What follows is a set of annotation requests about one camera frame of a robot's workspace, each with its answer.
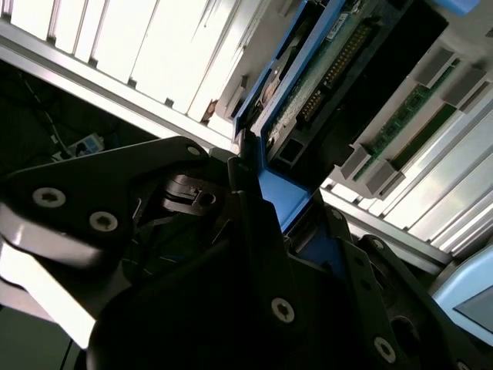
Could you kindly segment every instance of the circuit board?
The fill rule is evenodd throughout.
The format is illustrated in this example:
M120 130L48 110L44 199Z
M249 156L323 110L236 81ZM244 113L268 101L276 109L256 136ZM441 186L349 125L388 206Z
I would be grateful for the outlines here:
M378 0L359 2L357 11L354 11L354 8L346 8L339 14L338 20L327 33L317 54L312 58L281 106L268 132L268 145L272 145L280 137L282 130L291 130L297 123L303 124L304 122L298 122L298 116L305 120L311 117L323 101L324 92L320 89L320 85L330 76L334 75L335 77L336 72L343 72L342 68L339 71L334 69L335 63L342 63L346 56L346 63L349 63L349 51L351 48L354 52L357 51L358 36L362 30L361 23L365 17L371 14L378 2Z
M369 144L364 145L371 157L354 175L354 181L361 178L361 176L389 146L392 140L397 137L397 135L409 124L410 121L412 121L420 109L428 102L431 96L445 82L450 74L452 74L455 67L459 63L460 59L454 60L431 88L418 85L411 91L405 101L403 101L403 103L395 111L394 115L384 124L380 132L373 138L373 140L371 140Z
M392 167L400 171L456 111L455 107L445 103L426 126L391 161Z

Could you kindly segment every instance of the dark background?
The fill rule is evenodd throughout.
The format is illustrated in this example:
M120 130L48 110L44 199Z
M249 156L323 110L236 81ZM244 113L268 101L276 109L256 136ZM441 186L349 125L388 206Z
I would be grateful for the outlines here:
M39 104L23 80L28 82ZM51 163L60 151L51 139L52 117L66 146L98 133L106 149L155 139L141 129L106 113L67 92L0 61L0 175L22 168Z

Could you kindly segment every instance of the metal frame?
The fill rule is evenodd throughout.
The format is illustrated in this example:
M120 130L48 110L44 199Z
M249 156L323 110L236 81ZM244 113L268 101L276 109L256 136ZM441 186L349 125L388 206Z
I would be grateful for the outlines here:
M450 254L432 247L407 232L360 209L357 205L320 189L325 203L340 210L347 218L350 230L358 237L373 234L387 241L394 253L402 260L430 274L439 274L452 261Z
M230 138L0 20L0 59L161 138L181 135L210 149Z

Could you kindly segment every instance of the blue handle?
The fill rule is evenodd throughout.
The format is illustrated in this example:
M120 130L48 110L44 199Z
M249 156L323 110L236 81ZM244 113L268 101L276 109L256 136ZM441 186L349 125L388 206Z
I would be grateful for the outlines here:
M479 4L479 0L434 0L457 15L466 15Z

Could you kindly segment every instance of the green circuit board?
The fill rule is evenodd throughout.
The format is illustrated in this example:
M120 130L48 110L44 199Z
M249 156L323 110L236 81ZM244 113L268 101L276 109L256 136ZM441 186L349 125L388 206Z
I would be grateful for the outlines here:
M326 79L328 73L331 73L330 76L338 77L338 73L344 71L343 68L331 70L330 67L334 66L339 59L342 62L349 62L350 58L345 60L343 57L347 55L341 53L345 48L354 49L357 43L361 41L358 37L366 31L365 27L361 26L361 22L371 14L377 3L378 0L361 2L361 9L357 14L352 12L339 14L339 19L334 23L316 55L280 107L280 111L267 134L268 139L277 140L281 130L292 129L297 124L297 116L300 113L305 118L311 117L320 103L317 100L323 98L323 93L318 89L320 84Z
M442 73L437 82L428 88L423 85L416 86L407 96L405 101L395 111L394 115L384 124L380 132L369 142L364 145L371 157L363 167L354 175L353 180L357 181L371 167L377 158L383 153L393 139L409 124L410 121L418 114L421 108L428 102L431 96L452 74L455 67L460 63L460 59L456 59Z

